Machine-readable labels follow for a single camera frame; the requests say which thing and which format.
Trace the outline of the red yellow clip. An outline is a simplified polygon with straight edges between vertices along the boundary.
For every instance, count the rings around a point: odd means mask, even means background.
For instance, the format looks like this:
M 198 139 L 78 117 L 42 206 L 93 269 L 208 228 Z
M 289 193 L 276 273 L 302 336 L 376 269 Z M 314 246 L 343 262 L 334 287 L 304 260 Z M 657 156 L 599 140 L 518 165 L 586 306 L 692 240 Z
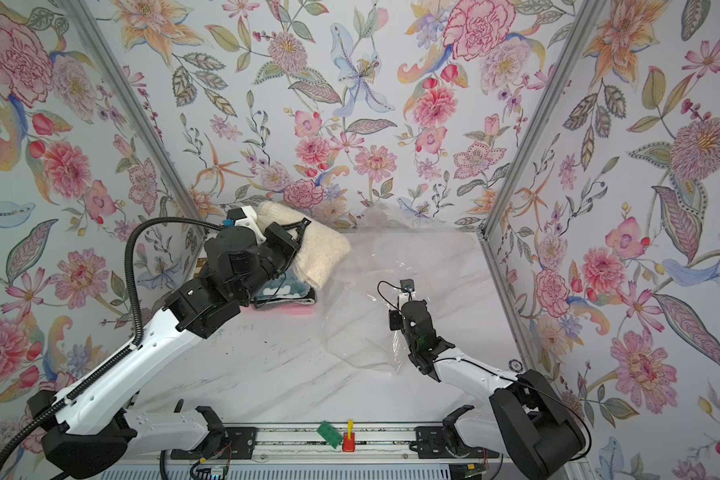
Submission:
M 355 440 L 355 431 L 354 431 L 354 421 L 349 420 L 347 422 L 347 429 L 345 431 L 343 442 L 342 442 L 342 451 L 344 453 L 352 453 L 356 449 L 356 440 Z

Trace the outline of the clear plastic vacuum bag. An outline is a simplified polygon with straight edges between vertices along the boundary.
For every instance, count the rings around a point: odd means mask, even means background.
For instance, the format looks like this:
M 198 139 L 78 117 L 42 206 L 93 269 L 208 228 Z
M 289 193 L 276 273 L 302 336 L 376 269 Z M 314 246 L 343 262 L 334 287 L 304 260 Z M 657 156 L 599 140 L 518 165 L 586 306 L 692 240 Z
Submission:
M 325 352 L 361 371 L 397 373 L 407 364 L 408 346 L 389 329 L 399 282 L 412 279 L 415 300 L 441 309 L 479 247 L 476 234 L 448 222 L 376 204 L 365 209 L 348 234 L 349 255 L 334 271 L 324 293 L 320 331 Z

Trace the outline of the green tag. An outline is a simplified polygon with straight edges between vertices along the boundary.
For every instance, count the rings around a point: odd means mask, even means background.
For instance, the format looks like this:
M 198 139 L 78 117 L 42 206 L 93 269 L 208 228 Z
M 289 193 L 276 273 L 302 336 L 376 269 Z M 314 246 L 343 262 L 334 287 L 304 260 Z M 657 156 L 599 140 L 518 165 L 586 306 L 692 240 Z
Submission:
M 343 434 L 330 422 L 321 422 L 317 433 L 333 449 L 337 449 L 343 444 Z

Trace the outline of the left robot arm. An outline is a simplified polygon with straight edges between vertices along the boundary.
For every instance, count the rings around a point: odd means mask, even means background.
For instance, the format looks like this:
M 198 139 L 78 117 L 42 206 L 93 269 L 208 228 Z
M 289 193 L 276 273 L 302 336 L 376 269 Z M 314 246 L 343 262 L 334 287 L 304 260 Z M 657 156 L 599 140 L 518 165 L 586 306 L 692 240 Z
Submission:
M 128 454 L 181 450 L 204 457 L 222 450 L 226 428 L 207 406 L 178 413 L 133 412 L 127 403 L 184 352 L 249 306 L 299 253 L 310 222 L 259 230 L 242 210 L 230 213 L 205 244 L 206 265 L 168 295 L 150 322 L 96 370 L 29 403 L 43 431 L 46 459 L 74 479 L 96 476 Z

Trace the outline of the pink blanket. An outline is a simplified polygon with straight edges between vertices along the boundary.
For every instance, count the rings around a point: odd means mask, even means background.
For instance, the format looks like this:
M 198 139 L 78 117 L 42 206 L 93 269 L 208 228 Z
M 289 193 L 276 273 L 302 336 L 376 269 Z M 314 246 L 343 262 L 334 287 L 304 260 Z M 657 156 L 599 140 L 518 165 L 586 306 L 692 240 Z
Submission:
M 250 312 L 257 315 L 309 316 L 317 312 L 317 305 L 298 303 L 256 305 Z

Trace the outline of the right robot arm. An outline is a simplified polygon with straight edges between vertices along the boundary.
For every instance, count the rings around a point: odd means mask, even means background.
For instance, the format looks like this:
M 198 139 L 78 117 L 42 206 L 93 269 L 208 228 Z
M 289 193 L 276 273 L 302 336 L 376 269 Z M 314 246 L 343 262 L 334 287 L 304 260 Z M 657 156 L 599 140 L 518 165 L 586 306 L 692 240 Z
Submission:
M 509 458 L 528 479 L 548 479 L 588 453 L 591 434 L 574 409 L 536 370 L 514 373 L 480 362 L 436 333 L 427 302 L 410 295 L 389 311 L 416 369 L 482 403 L 464 405 L 442 421 L 446 448 L 461 456 L 482 448 Z

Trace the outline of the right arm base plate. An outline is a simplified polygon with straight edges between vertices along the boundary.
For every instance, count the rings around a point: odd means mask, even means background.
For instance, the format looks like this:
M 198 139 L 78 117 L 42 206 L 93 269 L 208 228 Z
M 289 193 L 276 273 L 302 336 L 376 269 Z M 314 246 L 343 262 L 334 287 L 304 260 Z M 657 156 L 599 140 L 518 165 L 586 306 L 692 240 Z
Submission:
M 445 426 L 418 426 L 414 429 L 415 439 L 409 449 L 419 459 L 483 459 L 482 448 L 468 447 L 455 440 L 455 436 Z

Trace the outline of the small circuit board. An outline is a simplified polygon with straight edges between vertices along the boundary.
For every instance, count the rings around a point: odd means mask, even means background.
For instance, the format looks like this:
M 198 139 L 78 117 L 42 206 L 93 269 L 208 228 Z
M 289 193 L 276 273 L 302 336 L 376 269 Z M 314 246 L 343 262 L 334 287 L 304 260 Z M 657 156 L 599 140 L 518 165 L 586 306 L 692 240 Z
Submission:
M 209 464 L 203 460 L 195 462 L 189 470 L 191 480 L 226 480 L 228 465 Z

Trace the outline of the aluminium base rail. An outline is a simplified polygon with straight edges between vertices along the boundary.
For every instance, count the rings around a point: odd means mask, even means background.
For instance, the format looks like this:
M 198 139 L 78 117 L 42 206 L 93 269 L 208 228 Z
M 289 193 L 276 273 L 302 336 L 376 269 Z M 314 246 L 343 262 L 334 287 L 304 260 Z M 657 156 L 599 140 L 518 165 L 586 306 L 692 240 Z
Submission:
M 439 461 L 448 463 L 482 462 L 494 459 L 497 453 L 485 451 L 483 459 L 419 459 L 409 449 L 415 439 L 414 429 L 418 426 L 442 426 L 437 423 L 382 422 L 354 423 L 356 449 L 344 453 L 342 445 L 331 448 L 318 435 L 317 423 L 231 423 L 219 420 L 206 420 L 198 412 L 179 414 L 135 414 L 115 424 L 116 429 L 104 429 L 94 436 L 85 435 L 84 446 L 80 453 L 72 453 L 71 458 L 83 461 L 87 467 L 99 472 L 107 470 L 116 463 L 155 456 L 161 451 L 193 450 L 213 431 L 225 432 L 226 427 L 256 427 L 258 429 L 256 446 L 251 460 L 231 460 L 233 462 L 285 462 L 305 460 L 307 462 L 329 463 L 351 460 L 356 462 L 372 461 Z M 347 422 L 331 423 L 344 437 Z

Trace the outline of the cream blanket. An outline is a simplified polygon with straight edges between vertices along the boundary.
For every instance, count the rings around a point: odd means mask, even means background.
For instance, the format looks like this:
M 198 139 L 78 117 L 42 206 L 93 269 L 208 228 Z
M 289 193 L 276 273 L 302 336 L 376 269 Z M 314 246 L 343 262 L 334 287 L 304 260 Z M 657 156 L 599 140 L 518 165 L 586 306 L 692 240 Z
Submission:
M 272 223 L 281 226 L 310 221 L 306 227 L 301 248 L 293 260 L 292 269 L 297 278 L 315 290 L 321 290 L 351 251 L 349 241 L 340 233 L 282 204 L 266 201 L 254 210 L 257 225 L 265 229 Z

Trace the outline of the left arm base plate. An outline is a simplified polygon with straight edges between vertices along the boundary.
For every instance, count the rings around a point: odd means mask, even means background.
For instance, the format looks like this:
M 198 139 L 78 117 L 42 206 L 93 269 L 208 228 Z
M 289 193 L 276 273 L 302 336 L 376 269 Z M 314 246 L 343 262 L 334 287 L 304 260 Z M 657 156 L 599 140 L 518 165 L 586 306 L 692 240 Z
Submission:
M 171 450 L 171 460 L 200 460 L 214 458 L 251 460 L 256 446 L 256 427 L 226 427 L 225 432 L 213 431 L 193 450 Z

